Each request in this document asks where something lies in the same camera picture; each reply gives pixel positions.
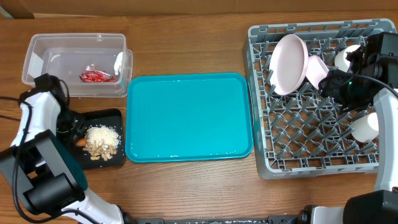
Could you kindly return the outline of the orange carrot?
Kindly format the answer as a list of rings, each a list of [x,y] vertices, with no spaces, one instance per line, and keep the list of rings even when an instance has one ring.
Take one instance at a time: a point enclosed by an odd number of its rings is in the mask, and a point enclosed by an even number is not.
[[[77,140],[76,142],[76,146],[78,147],[84,147],[87,144],[87,140],[85,138],[81,138],[79,140]]]

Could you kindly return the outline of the white bowl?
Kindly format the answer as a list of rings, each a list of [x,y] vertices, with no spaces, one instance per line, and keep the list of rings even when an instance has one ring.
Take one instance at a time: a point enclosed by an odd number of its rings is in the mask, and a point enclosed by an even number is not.
[[[361,46],[360,45],[350,45],[349,47],[345,48],[344,50],[341,50],[335,57],[335,66],[337,67],[338,70],[341,70],[343,72],[347,72],[351,62],[346,59],[348,53],[354,52],[355,50],[359,49]]]

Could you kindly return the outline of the pink bowl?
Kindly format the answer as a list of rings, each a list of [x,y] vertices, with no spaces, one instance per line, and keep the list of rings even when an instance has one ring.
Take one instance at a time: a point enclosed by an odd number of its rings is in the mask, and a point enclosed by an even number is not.
[[[320,57],[312,55],[308,58],[306,78],[315,89],[319,89],[318,85],[327,76],[328,71],[328,67]]]

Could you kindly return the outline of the white paper cup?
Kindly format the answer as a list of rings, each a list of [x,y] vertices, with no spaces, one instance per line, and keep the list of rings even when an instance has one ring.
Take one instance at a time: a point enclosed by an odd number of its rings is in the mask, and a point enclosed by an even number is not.
[[[370,113],[351,123],[355,140],[369,142],[379,136],[379,123],[377,113]]]

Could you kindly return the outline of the red snack wrapper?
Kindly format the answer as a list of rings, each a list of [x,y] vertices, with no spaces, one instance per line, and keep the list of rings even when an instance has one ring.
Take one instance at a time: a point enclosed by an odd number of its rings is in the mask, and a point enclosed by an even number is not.
[[[94,64],[88,65],[79,77],[80,80],[85,83],[109,83],[118,81],[116,77],[97,69]]]

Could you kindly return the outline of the pink plate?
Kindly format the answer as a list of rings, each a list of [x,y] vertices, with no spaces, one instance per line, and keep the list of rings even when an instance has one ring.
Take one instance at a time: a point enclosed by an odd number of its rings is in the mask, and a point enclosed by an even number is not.
[[[269,65],[270,84],[278,95],[288,95],[302,84],[308,68],[308,50],[297,35],[284,36],[276,45]]]

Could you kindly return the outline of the white tissue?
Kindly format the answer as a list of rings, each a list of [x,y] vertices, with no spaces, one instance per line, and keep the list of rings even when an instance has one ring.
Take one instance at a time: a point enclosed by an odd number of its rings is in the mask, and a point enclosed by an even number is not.
[[[115,63],[114,63],[114,74],[116,76],[119,76],[121,74],[121,68],[123,64],[123,57],[124,57],[124,52],[118,53]]]

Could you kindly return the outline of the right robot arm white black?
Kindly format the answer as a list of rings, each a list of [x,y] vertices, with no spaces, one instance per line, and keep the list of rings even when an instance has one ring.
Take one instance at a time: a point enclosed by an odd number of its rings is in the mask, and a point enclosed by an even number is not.
[[[296,223],[397,223],[397,34],[370,35],[348,53],[347,72],[331,70],[319,84],[342,113],[373,105],[379,124],[379,168],[374,191],[344,207],[307,205]]]

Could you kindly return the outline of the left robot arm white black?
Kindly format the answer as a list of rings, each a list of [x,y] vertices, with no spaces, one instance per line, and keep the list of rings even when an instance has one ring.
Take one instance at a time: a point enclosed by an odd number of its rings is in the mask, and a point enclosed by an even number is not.
[[[119,206],[88,187],[68,147],[83,134],[83,121],[70,111],[67,84],[45,73],[16,102],[22,116],[17,136],[1,152],[1,173],[12,188],[14,206],[30,223],[61,216],[78,223],[132,223]]]

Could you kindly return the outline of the grey dishwasher rack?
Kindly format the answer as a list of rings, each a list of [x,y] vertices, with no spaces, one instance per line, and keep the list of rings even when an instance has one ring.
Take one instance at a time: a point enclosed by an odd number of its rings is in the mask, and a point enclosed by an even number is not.
[[[389,19],[272,24],[248,30],[243,57],[251,94],[257,172],[263,179],[291,179],[378,170],[378,141],[353,138],[351,123],[369,113],[340,113],[331,98],[322,98],[310,82],[280,96],[271,83],[271,55],[283,36],[294,34],[311,56],[334,69],[338,52],[380,32],[395,32]]]

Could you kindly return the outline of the food scraps rice and peanuts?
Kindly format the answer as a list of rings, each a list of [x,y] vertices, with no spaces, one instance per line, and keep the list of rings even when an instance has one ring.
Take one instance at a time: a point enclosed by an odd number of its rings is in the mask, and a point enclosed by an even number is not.
[[[90,126],[85,134],[86,144],[83,150],[90,154],[92,161],[111,160],[118,153],[121,136],[114,128]]]

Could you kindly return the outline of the black plastic tray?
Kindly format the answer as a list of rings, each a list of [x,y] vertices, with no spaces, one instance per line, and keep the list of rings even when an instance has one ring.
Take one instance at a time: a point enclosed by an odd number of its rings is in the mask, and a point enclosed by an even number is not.
[[[112,167],[112,166],[122,166],[126,159],[125,154],[125,142],[124,142],[124,131],[123,131],[123,119],[121,112],[116,108],[90,111],[86,113],[79,113],[84,117],[83,126],[86,128],[106,126],[109,129],[113,129],[119,134],[119,144],[116,148],[117,152],[112,159],[104,161],[101,157],[97,161],[90,159],[90,154],[84,151],[82,147],[79,146],[69,146],[68,150],[71,155],[77,160],[79,165],[83,170]]]

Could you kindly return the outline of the clear plastic bin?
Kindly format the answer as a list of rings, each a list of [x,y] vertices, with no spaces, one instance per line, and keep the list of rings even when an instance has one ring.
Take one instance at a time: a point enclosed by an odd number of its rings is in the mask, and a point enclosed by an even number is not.
[[[114,74],[118,53],[124,52],[121,74]],[[66,82],[71,97],[127,96],[132,77],[132,52],[123,34],[64,33],[36,34],[25,55],[22,82],[35,86],[34,79],[48,73]],[[117,82],[85,83],[80,75],[88,65],[116,77]]]

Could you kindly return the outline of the teal serving tray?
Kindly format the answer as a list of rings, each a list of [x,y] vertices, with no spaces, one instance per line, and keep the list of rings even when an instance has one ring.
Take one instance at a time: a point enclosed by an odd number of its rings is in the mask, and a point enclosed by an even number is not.
[[[129,84],[125,152],[131,161],[240,159],[253,147],[241,74],[143,76]]]

